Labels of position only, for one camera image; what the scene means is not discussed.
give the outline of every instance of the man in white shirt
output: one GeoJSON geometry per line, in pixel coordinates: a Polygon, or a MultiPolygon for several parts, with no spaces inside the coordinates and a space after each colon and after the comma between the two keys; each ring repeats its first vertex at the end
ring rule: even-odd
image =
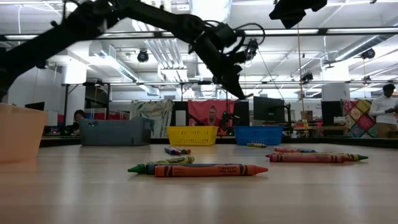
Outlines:
{"type": "Polygon", "coordinates": [[[379,138],[395,138],[397,131],[397,101],[391,97],[395,86],[388,84],[383,86],[383,95],[375,99],[372,102],[371,109],[369,111],[370,116],[376,117],[377,135],[379,138]]]}

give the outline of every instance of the black robotic arm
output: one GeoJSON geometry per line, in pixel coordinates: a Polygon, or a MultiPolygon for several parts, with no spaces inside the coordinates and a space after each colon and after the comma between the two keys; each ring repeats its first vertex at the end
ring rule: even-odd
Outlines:
{"type": "Polygon", "coordinates": [[[63,22],[14,49],[0,55],[0,90],[7,91],[14,80],[37,63],[47,60],[75,42],[91,40],[124,18],[131,18],[167,30],[190,44],[213,74],[216,84],[245,99],[239,85],[238,65],[247,60],[245,53],[223,53],[225,47],[244,40],[244,32],[234,31],[224,23],[211,25],[191,14],[172,14],[140,1],[126,1],[123,8],[110,6],[106,0],[81,4],[63,22]]]}

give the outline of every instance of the blue basket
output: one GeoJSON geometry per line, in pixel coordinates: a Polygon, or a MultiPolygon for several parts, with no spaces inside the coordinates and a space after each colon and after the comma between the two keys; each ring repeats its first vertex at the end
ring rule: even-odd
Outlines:
{"type": "Polygon", "coordinates": [[[283,126],[235,126],[236,144],[261,143],[270,146],[279,145],[282,140],[283,126]]]}

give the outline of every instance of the red backdrop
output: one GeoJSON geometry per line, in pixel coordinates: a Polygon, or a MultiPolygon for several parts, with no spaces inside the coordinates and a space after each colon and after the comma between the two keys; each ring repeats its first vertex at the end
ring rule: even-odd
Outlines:
{"type": "MultiPolygon", "coordinates": [[[[234,100],[228,100],[228,113],[234,111],[234,100]]],[[[216,108],[216,118],[221,119],[223,113],[227,110],[226,100],[206,100],[206,101],[188,101],[188,113],[190,116],[195,117],[199,120],[206,120],[209,116],[210,107],[216,108]]],[[[190,117],[189,125],[194,125],[196,122],[190,117]]],[[[228,126],[232,126],[232,120],[229,121],[228,126]]],[[[225,131],[219,129],[219,134],[225,135],[225,131]]]]}

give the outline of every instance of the wooden table surface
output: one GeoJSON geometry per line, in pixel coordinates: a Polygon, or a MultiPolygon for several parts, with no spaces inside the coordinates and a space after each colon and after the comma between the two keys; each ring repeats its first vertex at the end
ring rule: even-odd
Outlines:
{"type": "Polygon", "coordinates": [[[0,164],[0,223],[398,223],[398,151],[296,144],[360,153],[366,162],[272,163],[272,148],[190,147],[195,163],[266,166],[252,177],[155,178],[135,164],[171,157],[164,145],[49,147],[0,164]]]}

